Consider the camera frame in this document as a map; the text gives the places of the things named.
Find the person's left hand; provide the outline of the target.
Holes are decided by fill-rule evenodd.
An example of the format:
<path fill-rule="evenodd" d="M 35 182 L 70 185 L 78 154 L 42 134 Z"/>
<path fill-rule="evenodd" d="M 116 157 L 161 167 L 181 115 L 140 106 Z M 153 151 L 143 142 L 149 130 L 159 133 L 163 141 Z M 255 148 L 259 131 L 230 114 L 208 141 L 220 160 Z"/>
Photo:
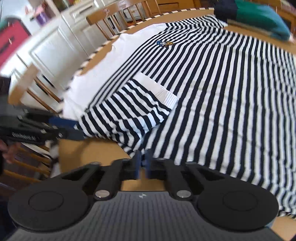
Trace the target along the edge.
<path fill-rule="evenodd" d="M 0 144 L 2 152 L 1 156 L 3 157 L 3 159 L 9 164 L 13 163 L 20 144 L 12 143 L 11 145 L 7 145 L 3 140 L 0 141 Z"/>

